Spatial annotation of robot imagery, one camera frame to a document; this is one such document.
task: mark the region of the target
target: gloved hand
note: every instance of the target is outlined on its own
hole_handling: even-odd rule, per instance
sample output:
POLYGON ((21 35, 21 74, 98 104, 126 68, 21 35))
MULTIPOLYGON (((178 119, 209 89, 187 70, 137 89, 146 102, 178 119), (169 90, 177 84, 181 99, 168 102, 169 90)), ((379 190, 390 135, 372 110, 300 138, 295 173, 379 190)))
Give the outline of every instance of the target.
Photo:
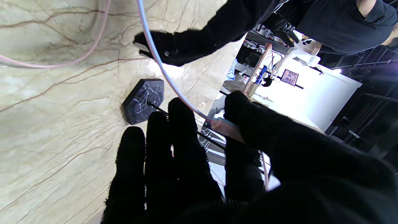
POLYGON ((140 128, 124 132, 101 223, 397 220, 396 182, 387 165, 240 92, 225 100, 224 117, 239 126, 246 144, 226 137, 224 201, 198 142, 193 112, 179 99, 168 111, 169 119, 162 112, 149 117, 146 141, 140 128), (257 150, 267 153, 281 182, 266 194, 257 150))
MULTIPOLYGON (((151 35, 162 62, 169 65, 182 66, 207 56, 219 48, 207 29, 189 29, 174 34, 151 31, 151 35)), ((133 44, 140 49, 140 55, 153 59, 143 32, 135 35, 133 44)))
POLYGON ((168 112, 168 117, 163 112, 150 115, 146 140, 138 127, 125 130, 101 223, 145 222, 148 217, 167 223, 199 201, 221 201, 193 112, 178 98, 169 103, 168 112))

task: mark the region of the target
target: marble surface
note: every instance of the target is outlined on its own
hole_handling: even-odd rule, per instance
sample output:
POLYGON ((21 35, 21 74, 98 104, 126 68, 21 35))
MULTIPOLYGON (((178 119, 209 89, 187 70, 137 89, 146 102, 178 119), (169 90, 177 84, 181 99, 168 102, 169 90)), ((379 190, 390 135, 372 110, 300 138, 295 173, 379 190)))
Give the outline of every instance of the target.
MULTIPOLYGON (((202 28, 225 0, 145 0, 152 29, 202 28)), ((2 0, 0 54, 57 64, 85 54, 105 0, 2 0)), ((92 55, 60 69, 0 64, 0 222, 84 223, 103 209, 129 124, 121 104, 139 79, 163 79, 138 54, 135 1, 114 0, 92 55)), ((166 66, 188 99, 207 113, 242 41, 183 67, 166 66)), ((176 97, 165 82, 164 101, 176 97)), ((146 131, 146 122, 138 126, 146 131)))

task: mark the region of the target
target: pink cable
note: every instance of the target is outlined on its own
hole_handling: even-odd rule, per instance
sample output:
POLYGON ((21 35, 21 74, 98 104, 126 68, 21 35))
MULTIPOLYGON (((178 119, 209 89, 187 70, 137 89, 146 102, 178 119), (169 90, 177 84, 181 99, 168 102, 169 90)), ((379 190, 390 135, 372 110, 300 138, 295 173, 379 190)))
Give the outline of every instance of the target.
POLYGON ((72 61, 72 62, 68 62, 68 63, 64 63, 64 64, 59 64, 59 65, 33 65, 33 64, 28 64, 28 63, 24 63, 24 62, 19 62, 19 61, 15 61, 13 59, 7 58, 3 55, 0 55, 0 59, 15 65, 21 65, 21 66, 25 66, 25 67, 31 67, 31 68, 40 68, 40 69, 47 69, 47 68, 59 68, 59 67, 63 67, 63 66, 68 66, 68 65, 73 65, 78 63, 81 60, 84 60, 85 58, 87 58, 95 49, 95 47, 97 46, 98 42, 101 39, 102 33, 105 29, 105 24, 106 24, 106 19, 108 18, 108 12, 109 12, 109 8, 111 7, 111 0, 107 0, 106 3, 106 9, 104 12, 104 17, 103 17, 103 23, 101 26, 101 30, 98 34, 98 37, 96 39, 96 41, 94 42, 93 46, 91 47, 91 49, 81 58, 72 61))

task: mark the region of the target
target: black hexagonal block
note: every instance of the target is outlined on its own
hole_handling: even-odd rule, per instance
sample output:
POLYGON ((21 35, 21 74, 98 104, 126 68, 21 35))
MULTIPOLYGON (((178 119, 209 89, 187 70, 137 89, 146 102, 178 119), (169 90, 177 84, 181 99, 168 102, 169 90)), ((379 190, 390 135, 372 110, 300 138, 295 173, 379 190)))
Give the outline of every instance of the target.
POLYGON ((134 89, 122 103, 127 122, 134 125, 148 120, 156 109, 148 102, 160 106, 164 98, 164 82, 162 79, 140 79, 134 89))

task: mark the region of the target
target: white wall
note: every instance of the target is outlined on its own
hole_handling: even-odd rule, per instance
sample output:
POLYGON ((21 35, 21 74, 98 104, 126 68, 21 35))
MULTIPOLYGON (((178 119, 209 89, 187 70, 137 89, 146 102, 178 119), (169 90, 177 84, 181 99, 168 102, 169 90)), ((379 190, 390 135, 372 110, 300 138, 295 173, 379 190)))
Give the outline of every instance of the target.
POLYGON ((278 76, 281 77, 285 69, 298 73, 296 84, 304 89, 273 81, 269 87, 260 86, 256 94, 268 97, 283 111, 307 117, 325 131, 362 84, 326 67, 319 68, 324 74, 319 75, 316 70, 305 67, 296 60, 288 60, 278 76))

